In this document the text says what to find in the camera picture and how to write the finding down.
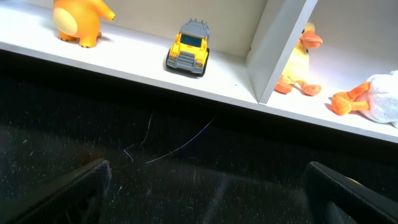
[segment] truck windshield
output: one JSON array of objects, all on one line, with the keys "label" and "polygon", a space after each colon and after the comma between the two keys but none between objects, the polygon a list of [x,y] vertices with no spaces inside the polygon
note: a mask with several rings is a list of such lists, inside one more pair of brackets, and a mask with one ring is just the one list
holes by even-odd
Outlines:
[{"label": "truck windshield", "polygon": [[181,43],[194,47],[201,47],[201,38],[191,37],[185,34],[181,35]]}]

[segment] duck's head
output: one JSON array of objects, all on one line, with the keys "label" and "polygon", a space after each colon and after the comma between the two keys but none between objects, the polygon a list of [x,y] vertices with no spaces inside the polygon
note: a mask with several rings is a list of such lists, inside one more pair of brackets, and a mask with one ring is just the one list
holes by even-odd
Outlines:
[{"label": "duck's head", "polygon": [[318,48],[323,43],[321,37],[316,35],[315,26],[311,22],[308,22],[305,25],[299,41],[304,45],[304,47],[310,49]]}]

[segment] orange beak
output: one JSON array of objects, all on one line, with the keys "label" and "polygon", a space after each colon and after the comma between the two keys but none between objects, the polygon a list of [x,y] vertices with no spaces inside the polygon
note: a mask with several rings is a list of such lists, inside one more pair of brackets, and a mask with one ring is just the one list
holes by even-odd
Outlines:
[{"label": "orange beak", "polygon": [[316,35],[314,31],[306,31],[300,37],[301,43],[305,47],[310,49],[315,49],[323,43],[323,40],[320,36]]}]

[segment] toy truck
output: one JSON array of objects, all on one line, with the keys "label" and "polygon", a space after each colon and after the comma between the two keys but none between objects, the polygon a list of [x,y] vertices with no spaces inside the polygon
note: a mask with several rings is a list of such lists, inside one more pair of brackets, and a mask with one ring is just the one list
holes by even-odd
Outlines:
[{"label": "toy truck", "polygon": [[209,36],[210,29],[207,23],[190,19],[175,37],[175,43],[167,56],[166,66],[187,70],[202,77],[206,72],[210,52]]}]

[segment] white duck plush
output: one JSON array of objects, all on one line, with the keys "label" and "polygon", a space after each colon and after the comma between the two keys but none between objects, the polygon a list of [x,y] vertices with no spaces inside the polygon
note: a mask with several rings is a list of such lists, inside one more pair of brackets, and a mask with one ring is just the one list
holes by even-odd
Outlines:
[{"label": "white duck plush", "polygon": [[353,90],[336,93],[331,105],[338,115],[359,111],[375,122],[398,128],[398,70],[372,75]]}]

